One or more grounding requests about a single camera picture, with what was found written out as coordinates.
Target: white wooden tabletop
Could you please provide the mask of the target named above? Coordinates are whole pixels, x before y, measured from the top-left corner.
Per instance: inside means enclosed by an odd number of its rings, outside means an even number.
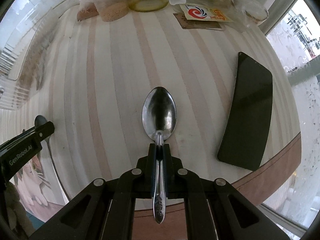
[[[228,26],[225,31],[183,30],[169,6],[130,12],[111,23],[99,17],[77,22],[77,12],[72,7],[59,20],[43,88],[17,111],[0,109],[0,143],[32,127],[38,114],[54,123],[53,158],[71,197],[95,178],[118,178],[148,154],[152,141],[143,129],[141,111],[156,86],[165,87],[176,103],[177,125],[167,142],[185,168],[230,183],[248,174],[216,158],[239,51],[273,74],[271,126],[261,164],[300,132],[287,77],[257,26],[245,33]],[[41,163],[53,202],[61,204],[46,147]],[[151,202],[137,201],[136,209],[144,208],[151,208]]]

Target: paper card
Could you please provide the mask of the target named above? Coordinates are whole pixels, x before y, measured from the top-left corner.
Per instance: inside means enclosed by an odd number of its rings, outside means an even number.
[[[180,23],[182,29],[209,29],[217,31],[224,30],[224,28],[218,22],[187,20],[184,13],[174,13],[173,15]]]
[[[232,22],[217,8],[208,8],[198,4],[181,4],[180,7],[188,20]]]

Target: phone screen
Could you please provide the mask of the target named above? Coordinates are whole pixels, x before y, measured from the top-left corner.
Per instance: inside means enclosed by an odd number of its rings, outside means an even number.
[[[266,147],[272,112],[272,74],[243,52],[218,160],[255,171]]]

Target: glass panel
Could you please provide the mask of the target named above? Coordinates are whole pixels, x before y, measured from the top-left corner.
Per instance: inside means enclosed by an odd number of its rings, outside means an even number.
[[[307,228],[320,209],[319,37],[320,26],[303,0],[298,0],[267,36],[296,101],[302,159],[294,174],[264,203]]]
[[[291,233],[287,229],[283,228],[281,225],[278,225],[277,223],[276,225],[280,227],[290,237],[291,240],[300,240],[300,237],[296,236],[295,234]]]

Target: metal spoon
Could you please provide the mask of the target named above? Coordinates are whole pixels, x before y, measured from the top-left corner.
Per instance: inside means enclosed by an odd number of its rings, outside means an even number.
[[[177,109],[170,93],[163,87],[154,88],[142,108],[142,124],[147,135],[156,143],[156,181],[153,194],[153,215],[162,223],[165,214],[163,143],[173,133]]]
[[[36,118],[35,118],[35,128],[38,128],[39,126],[45,124],[48,120],[43,116],[43,115],[37,115]],[[50,155],[50,158],[51,158],[51,162],[52,162],[52,165],[53,165],[53,169],[54,169],[54,172],[58,178],[58,182],[60,183],[60,186],[62,188],[62,191],[63,193],[66,195],[66,198],[68,199],[68,201],[70,201],[70,198],[65,190],[65,188],[63,187],[63,184],[61,183],[61,180],[60,180],[60,177],[58,175],[58,172],[57,172],[57,168],[56,168],[56,165],[53,161],[53,158],[52,158],[52,153],[51,153],[51,147],[50,147],[50,136],[48,136],[46,139],[44,139],[44,141],[47,143],[47,147],[48,147],[48,150],[49,150],[49,155]]]

